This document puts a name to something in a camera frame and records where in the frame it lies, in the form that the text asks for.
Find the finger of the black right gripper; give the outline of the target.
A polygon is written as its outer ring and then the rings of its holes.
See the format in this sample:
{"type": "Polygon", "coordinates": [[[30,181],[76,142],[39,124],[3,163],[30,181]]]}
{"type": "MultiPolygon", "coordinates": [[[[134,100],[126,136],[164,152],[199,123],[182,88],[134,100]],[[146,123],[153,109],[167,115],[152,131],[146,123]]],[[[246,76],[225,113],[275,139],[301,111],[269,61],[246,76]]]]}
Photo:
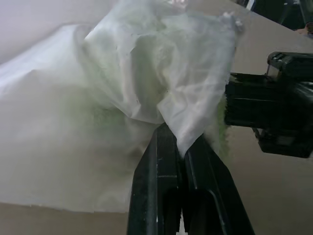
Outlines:
{"type": "Polygon", "coordinates": [[[228,99],[225,123],[262,129],[301,129],[304,118],[295,105],[282,100],[228,99]]]}
{"type": "Polygon", "coordinates": [[[284,74],[271,78],[265,74],[232,73],[225,94],[227,97],[244,99],[280,99],[301,82],[303,79],[299,77],[284,74]]]}

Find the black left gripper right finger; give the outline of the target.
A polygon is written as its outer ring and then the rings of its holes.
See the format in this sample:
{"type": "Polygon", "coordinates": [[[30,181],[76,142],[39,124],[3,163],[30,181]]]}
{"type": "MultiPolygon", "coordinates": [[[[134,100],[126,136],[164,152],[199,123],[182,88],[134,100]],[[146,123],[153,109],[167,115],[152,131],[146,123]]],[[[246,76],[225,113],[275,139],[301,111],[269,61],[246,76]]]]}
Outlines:
{"type": "Polygon", "coordinates": [[[228,168],[204,136],[186,152],[184,167],[188,235],[255,235],[228,168]]]}

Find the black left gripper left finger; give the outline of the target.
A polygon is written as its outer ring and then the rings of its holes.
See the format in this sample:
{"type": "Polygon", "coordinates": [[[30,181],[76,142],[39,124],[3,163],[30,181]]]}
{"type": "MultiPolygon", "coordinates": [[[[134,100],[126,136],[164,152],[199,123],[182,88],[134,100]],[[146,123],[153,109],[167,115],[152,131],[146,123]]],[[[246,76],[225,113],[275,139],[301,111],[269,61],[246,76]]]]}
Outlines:
{"type": "Polygon", "coordinates": [[[135,169],[126,235],[177,235],[180,183],[176,138],[164,123],[135,169]]]}

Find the green towel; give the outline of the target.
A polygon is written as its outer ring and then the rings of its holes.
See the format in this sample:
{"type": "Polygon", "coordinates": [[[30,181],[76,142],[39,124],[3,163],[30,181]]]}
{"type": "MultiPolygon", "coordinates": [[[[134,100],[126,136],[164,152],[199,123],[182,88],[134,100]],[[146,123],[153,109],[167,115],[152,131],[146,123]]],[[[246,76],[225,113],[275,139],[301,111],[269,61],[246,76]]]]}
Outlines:
{"type": "Polygon", "coordinates": [[[237,35],[222,18],[102,21],[86,48],[102,91],[129,118],[166,123],[181,154],[200,136],[227,154],[224,92],[237,35]]]}

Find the white translucent drawstring bag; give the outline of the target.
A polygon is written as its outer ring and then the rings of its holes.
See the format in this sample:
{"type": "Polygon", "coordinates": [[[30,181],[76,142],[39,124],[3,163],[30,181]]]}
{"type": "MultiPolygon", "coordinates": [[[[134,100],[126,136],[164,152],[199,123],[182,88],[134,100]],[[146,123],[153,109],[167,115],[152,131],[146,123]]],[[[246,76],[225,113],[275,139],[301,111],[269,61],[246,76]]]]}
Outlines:
{"type": "Polygon", "coordinates": [[[65,25],[0,65],[0,203],[128,210],[134,170],[164,123],[129,118],[111,102],[85,41],[102,21],[176,16],[231,21],[236,49],[242,23],[232,13],[209,16],[168,0],[120,0],[98,24],[65,25]]]}

